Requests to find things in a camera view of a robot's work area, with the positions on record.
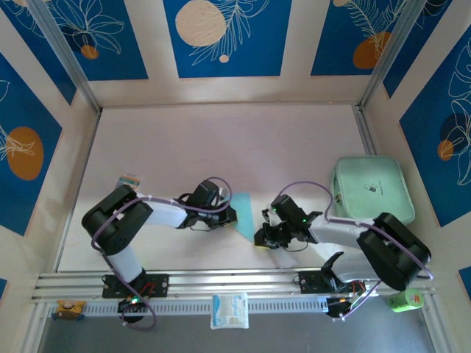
green pouch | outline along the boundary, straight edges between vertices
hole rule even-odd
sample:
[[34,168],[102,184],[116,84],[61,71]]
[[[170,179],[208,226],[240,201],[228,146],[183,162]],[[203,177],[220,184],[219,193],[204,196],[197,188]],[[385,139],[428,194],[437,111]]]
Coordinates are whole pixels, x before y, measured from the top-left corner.
[[404,224],[415,209],[399,163],[390,157],[345,157],[333,170],[330,186],[337,217],[376,218],[391,213]]

small orange object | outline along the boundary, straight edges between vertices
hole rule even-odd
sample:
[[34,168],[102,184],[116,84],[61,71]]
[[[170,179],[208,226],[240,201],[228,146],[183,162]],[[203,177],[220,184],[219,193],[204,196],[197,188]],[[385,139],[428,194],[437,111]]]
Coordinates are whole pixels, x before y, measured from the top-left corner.
[[63,320],[82,320],[84,315],[82,314],[83,307],[87,302],[77,300],[58,300],[59,306],[56,312],[52,314],[54,320],[61,318]]

orange circle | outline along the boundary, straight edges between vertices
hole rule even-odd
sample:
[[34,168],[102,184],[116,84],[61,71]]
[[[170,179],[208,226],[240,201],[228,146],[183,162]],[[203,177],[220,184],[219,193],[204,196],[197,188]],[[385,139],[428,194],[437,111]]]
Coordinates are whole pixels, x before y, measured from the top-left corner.
[[29,127],[17,127],[7,138],[8,165],[20,179],[31,181],[38,177],[43,167],[43,143],[35,130]]
[[390,32],[381,32],[361,42],[353,54],[353,65],[364,70],[374,68],[389,37]]
[[453,144],[449,140],[443,140],[439,144],[438,153],[440,159],[447,161],[453,157]]
[[85,44],[80,49],[80,52],[82,53],[82,55],[84,57],[86,57],[87,59],[90,59],[90,60],[94,60],[100,55],[100,53],[98,52],[98,50],[96,50],[95,47],[89,46],[88,44]]

black bracket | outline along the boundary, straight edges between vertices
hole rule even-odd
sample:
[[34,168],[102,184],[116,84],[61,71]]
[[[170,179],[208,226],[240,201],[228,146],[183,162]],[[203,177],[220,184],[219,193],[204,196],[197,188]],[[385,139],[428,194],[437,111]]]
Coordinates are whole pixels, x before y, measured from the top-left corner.
[[[127,298],[133,296],[133,294],[116,278],[116,276],[106,274],[102,277],[104,283],[103,286],[103,298]],[[168,274],[146,274],[145,282],[139,283],[139,286],[130,285],[141,292],[142,296],[148,296],[149,298],[165,298],[169,291],[169,275]]]
[[357,282],[339,284],[335,280],[328,279],[321,271],[301,271],[298,272],[298,276],[301,294],[348,294],[361,290]]

small card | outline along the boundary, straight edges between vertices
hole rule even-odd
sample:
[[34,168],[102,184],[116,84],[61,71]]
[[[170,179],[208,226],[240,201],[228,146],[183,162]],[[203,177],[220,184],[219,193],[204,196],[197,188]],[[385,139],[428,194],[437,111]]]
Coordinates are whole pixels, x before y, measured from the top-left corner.
[[248,329],[247,293],[214,294],[211,329]]

